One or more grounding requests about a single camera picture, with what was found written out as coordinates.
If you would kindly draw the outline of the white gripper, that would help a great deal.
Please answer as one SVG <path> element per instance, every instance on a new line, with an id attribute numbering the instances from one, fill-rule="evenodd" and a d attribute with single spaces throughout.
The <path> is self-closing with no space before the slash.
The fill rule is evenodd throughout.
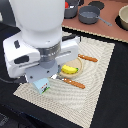
<path id="1" fill-rule="evenodd" d="M 29 83 L 51 77 L 60 71 L 62 64 L 77 58 L 79 42 L 80 37 L 71 34 L 50 48 L 35 48 L 17 33 L 3 41 L 8 75 L 10 78 L 25 76 Z"/>

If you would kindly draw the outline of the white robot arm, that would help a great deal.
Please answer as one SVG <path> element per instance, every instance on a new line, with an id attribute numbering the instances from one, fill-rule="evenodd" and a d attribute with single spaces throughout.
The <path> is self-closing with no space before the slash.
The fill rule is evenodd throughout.
<path id="1" fill-rule="evenodd" d="M 79 38 L 62 40 L 65 0 L 9 0 L 20 29 L 3 41 L 10 78 L 29 83 L 50 77 L 58 66 L 78 56 Z"/>

